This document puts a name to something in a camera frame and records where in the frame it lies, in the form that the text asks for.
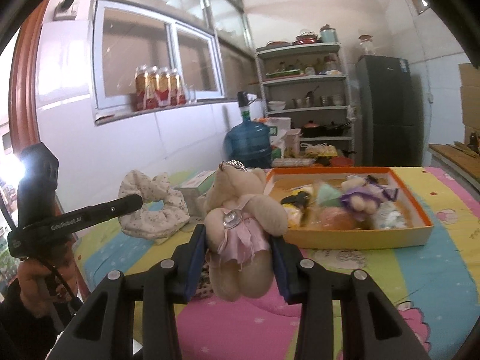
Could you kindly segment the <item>left hand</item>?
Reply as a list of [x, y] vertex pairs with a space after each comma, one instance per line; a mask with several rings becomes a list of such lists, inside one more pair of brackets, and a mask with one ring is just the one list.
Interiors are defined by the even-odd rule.
[[72, 300], [72, 295], [78, 293], [77, 266], [72, 252], [73, 241], [69, 241], [62, 252], [61, 258], [49, 261], [62, 276], [71, 289], [68, 292], [60, 279], [55, 279], [56, 289], [52, 292], [47, 289], [46, 278], [52, 274], [48, 267], [36, 260], [28, 258], [19, 264], [18, 280], [20, 286], [20, 300], [25, 308], [35, 317], [42, 318], [50, 314], [50, 307], [54, 303], [66, 303]]

